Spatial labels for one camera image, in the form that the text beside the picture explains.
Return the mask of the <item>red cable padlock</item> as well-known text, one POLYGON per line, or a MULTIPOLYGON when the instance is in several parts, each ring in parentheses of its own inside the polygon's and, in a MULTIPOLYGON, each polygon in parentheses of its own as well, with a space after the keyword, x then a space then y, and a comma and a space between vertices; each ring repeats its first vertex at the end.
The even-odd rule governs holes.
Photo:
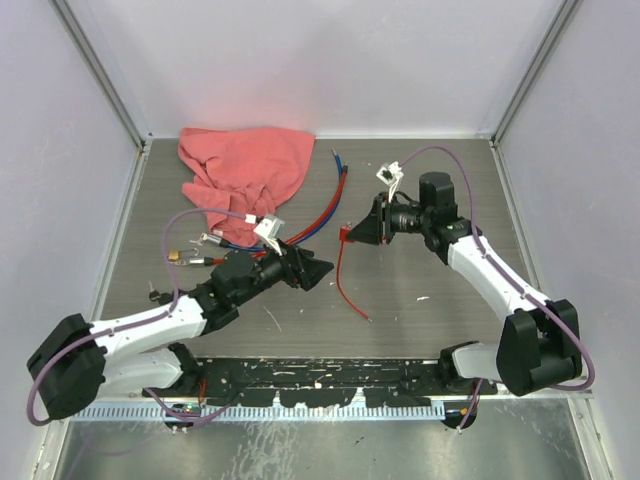
POLYGON ((348 234, 351 232, 351 230, 351 223, 342 225, 339 230, 339 249, 336 264, 335 286, 346 305, 364 321, 371 323, 372 318, 352 300, 344 282, 344 274, 346 272, 345 255, 347 245, 351 243, 351 240, 348 239, 348 234))

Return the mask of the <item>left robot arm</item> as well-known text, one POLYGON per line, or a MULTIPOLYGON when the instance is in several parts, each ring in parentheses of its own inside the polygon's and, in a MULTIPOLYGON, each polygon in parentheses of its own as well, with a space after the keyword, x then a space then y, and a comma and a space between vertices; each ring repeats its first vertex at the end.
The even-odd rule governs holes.
POLYGON ((143 388, 191 395, 200 372, 169 344, 224 328, 238 318, 240 306, 278 283, 309 291, 333 268, 312 251, 287 244, 260 258, 232 251, 207 281, 176 292, 166 305, 95 322, 69 315, 27 362, 33 379, 28 419, 44 426, 75 415, 101 396, 143 388))

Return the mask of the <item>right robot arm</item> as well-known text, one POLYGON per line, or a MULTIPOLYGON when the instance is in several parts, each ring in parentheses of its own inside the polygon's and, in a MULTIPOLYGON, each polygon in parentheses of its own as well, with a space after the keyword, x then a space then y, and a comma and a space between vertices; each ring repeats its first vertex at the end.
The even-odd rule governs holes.
POLYGON ((388 245, 399 233, 421 235, 427 249, 475 288, 502 325, 495 344, 470 341, 441 351, 438 379, 444 390, 459 394, 474 379, 484 379, 524 396, 581 375, 575 307, 532 288, 495 253, 472 221, 459 215, 448 174, 421 175, 416 200, 399 191, 403 174, 397 164, 382 166, 377 177, 387 189, 375 196, 346 241, 388 245))

